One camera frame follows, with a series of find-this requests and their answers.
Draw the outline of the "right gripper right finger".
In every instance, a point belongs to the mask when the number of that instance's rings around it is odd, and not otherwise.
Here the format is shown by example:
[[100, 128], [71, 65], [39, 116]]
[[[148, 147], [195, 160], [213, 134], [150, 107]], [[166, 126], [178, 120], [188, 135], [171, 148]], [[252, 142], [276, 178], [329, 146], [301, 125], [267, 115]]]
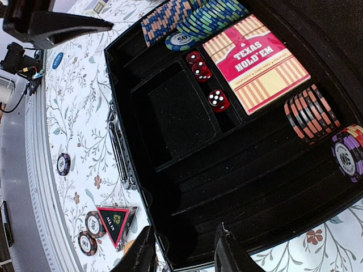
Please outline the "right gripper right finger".
[[264, 271], [237, 242], [224, 223], [218, 225], [214, 240], [214, 266], [217, 272]]

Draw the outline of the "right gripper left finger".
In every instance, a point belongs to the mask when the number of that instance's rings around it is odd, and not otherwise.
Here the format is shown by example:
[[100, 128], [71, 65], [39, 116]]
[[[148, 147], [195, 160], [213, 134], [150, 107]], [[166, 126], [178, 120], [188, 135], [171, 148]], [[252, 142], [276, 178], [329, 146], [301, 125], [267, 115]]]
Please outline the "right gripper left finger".
[[146, 226], [112, 272], [150, 272], [156, 271], [157, 266], [154, 227]]

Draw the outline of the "black triangular all-in button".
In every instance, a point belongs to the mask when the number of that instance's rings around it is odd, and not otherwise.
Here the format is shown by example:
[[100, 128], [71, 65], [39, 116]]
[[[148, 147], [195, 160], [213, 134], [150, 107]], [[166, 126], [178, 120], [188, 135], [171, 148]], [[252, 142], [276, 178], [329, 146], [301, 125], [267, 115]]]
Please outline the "black triangular all-in button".
[[96, 208], [116, 251], [123, 250], [137, 207], [98, 205]]

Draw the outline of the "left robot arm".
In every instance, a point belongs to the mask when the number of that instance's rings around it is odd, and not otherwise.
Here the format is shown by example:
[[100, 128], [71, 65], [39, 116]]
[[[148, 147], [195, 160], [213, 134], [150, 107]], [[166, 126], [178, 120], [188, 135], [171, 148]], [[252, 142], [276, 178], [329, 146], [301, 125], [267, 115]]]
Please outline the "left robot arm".
[[54, 1], [8, 1], [1, 4], [2, 29], [23, 43], [50, 49], [76, 37], [110, 31], [103, 19], [54, 12]]

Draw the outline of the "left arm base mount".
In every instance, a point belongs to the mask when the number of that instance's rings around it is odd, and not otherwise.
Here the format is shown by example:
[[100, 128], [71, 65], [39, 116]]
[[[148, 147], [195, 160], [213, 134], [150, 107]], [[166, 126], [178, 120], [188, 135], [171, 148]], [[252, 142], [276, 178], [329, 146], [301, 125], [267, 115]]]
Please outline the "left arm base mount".
[[41, 51], [35, 49], [35, 52], [38, 55], [30, 57], [20, 44], [12, 42], [8, 44], [5, 58], [1, 61], [2, 70], [27, 80], [26, 87], [30, 96], [36, 93], [45, 74]]

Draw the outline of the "black poker set case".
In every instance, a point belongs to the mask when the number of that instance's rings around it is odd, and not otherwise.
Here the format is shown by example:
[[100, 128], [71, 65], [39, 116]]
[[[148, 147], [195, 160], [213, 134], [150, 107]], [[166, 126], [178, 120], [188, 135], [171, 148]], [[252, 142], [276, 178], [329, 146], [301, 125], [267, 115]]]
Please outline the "black poker set case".
[[[126, 163], [172, 271], [209, 266], [224, 223], [249, 253], [276, 247], [347, 209], [362, 182], [344, 176], [330, 135], [301, 141], [284, 102], [316, 84], [343, 126], [362, 124], [362, 2], [244, 1], [311, 79], [248, 115], [212, 59], [198, 83], [186, 53], [147, 47], [136, 23], [105, 49]], [[213, 90], [230, 102], [216, 113]]]

